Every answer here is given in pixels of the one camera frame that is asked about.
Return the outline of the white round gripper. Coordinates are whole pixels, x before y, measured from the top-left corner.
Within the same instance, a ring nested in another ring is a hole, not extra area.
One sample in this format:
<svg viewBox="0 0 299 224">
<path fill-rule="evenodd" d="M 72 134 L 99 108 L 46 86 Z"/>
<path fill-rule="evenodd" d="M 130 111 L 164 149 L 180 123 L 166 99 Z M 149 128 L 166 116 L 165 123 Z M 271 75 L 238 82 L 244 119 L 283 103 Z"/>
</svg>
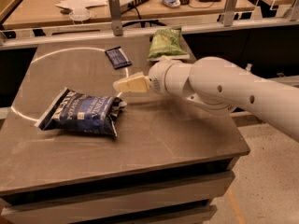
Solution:
<svg viewBox="0 0 299 224">
<path fill-rule="evenodd" d="M 151 87 L 155 92 L 167 95 L 165 85 L 166 75 L 175 64 L 180 64 L 179 60 L 160 60 L 149 70 L 149 82 L 143 72 L 131 74 L 113 83 L 113 88 L 119 92 L 147 92 Z"/>
</svg>

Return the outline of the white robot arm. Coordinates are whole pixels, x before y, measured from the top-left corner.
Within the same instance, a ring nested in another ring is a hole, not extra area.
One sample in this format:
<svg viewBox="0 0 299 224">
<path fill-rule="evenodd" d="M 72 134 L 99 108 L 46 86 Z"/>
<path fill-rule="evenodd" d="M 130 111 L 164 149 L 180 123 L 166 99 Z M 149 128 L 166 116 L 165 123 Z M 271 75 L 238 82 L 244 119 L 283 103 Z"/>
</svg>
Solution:
<svg viewBox="0 0 299 224">
<path fill-rule="evenodd" d="M 222 58 L 205 57 L 195 63 L 162 58 L 147 74 L 124 77 L 113 88 L 177 96 L 217 115 L 241 108 L 299 141 L 299 89 L 257 77 Z"/>
</svg>

